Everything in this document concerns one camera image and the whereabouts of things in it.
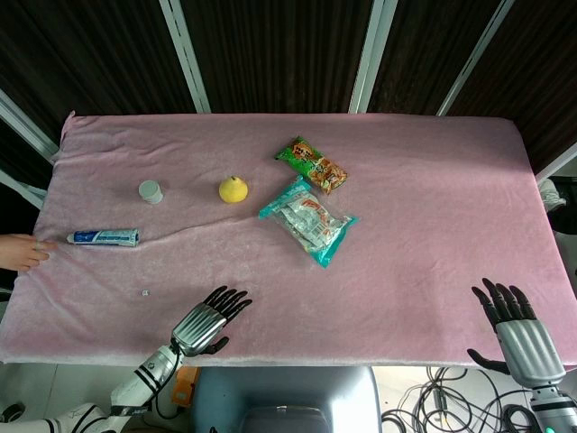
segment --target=dark curtain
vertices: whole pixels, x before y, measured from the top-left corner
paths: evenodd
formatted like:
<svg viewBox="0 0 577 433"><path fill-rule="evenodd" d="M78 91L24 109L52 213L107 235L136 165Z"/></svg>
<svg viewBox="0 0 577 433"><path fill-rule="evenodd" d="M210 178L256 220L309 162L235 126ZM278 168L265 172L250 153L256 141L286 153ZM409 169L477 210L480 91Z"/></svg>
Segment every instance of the dark curtain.
<svg viewBox="0 0 577 433"><path fill-rule="evenodd" d="M348 111L371 0L188 0L215 113Z"/></svg>
<svg viewBox="0 0 577 433"><path fill-rule="evenodd" d="M0 169L42 189L48 187L52 175L52 166L4 122L0 122Z"/></svg>
<svg viewBox="0 0 577 433"><path fill-rule="evenodd" d="M158 0L9 0L0 88L58 143L79 115L194 112Z"/></svg>
<svg viewBox="0 0 577 433"><path fill-rule="evenodd" d="M515 121L539 172L577 142L577 2L517 1L449 115Z"/></svg>
<svg viewBox="0 0 577 433"><path fill-rule="evenodd" d="M499 0L399 0L370 112L434 115Z"/></svg>

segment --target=white tile floor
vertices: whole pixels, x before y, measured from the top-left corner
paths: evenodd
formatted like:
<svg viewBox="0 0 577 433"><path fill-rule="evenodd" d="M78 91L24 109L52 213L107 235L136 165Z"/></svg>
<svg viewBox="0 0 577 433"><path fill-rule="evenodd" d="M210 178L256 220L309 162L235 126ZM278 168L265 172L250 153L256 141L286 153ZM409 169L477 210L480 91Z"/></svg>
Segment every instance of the white tile floor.
<svg viewBox="0 0 577 433"><path fill-rule="evenodd" d="M54 417L72 409L82 402L94 402L103 410L110 406L110 391L123 379L129 377L133 369L128 367L104 367L82 365L46 365L46 364L4 364L0 365L0 404L21 401L26 406L22 420ZM414 385L427 381L424 367L374 367L379 388L381 411L396 408L403 394ZM451 369L446 377L458 375L460 368ZM510 377L499 373L490 373L499 392L518 389ZM467 400L479 406L485 406L494 397L487 379L478 371L470 370L460 381L447 382ZM563 382L568 392L577 391L577 375L570 374ZM170 413L169 394L164 392L161 409ZM404 408L411 410L417 400L418 391L409 394ZM506 398L504 403L526 404L522 394ZM463 414L463 410L449 402L449 410ZM177 422L163 423L155 415L147 414L146 419L156 425L175 431L188 430L188 415L182 415ZM141 427L140 422L132 422L129 427Z"/></svg>

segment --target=plastic food bag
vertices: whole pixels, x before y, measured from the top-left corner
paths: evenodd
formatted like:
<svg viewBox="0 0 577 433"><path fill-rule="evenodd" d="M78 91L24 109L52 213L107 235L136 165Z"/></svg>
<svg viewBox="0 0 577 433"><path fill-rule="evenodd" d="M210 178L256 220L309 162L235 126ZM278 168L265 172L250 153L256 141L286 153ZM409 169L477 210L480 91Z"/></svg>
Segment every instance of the plastic food bag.
<svg viewBox="0 0 577 433"><path fill-rule="evenodd" d="M280 151L277 160L284 160L297 172L309 178L326 194L339 187L347 178L346 171L333 164L303 137L297 137L290 146Z"/></svg>
<svg viewBox="0 0 577 433"><path fill-rule="evenodd" d="M357 218L331 215L310 189L303 177L298 176L295 183L259 212L259 219L272 218L280 223L325 268Z"/></svg>

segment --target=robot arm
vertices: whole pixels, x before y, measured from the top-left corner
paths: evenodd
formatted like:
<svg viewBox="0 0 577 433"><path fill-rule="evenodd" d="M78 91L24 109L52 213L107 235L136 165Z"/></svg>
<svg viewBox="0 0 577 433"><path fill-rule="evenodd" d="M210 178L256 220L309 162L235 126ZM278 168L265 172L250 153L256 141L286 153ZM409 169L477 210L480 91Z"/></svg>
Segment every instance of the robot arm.
<svg viewBox="0 0 577 433"><path fill-rule="evenodd" d="M106 416L96 405L84 404L56 419L20 422L0 426L0 433L119 433L130 417L144 413L172 375L182 365L182 356L212 355L228 343L216 335L233 320L251 299L241 300L246 291L213 291L196 305L172 330L170 345L164 345L134 370L132 377L111 394L111 413Z"/></svg>
<svg viewBox="0 0 577 433"><path fill-rule="evenodd" d="M545 325L520 289L487 279L483 283L490 298L477 287L472 291L497 334L506 362L490 361L473 349L467 352L481 367L510 374L533 391L531 409L545 433L576 432L577 405L557 389L565 369Z"/></svg>

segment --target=toothpaste tube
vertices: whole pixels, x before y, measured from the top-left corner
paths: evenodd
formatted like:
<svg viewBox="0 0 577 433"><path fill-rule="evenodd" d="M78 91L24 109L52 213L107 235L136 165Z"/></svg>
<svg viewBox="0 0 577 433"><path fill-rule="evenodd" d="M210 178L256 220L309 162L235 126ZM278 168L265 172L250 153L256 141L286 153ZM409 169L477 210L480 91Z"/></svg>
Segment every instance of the toothpaste tube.
<svg viewBox="0 0 577 433"><path fill-rule="evenodd" d="M136 246L138 245L138 228L74 232L68 235L66 240L75 245Z"/></svg>

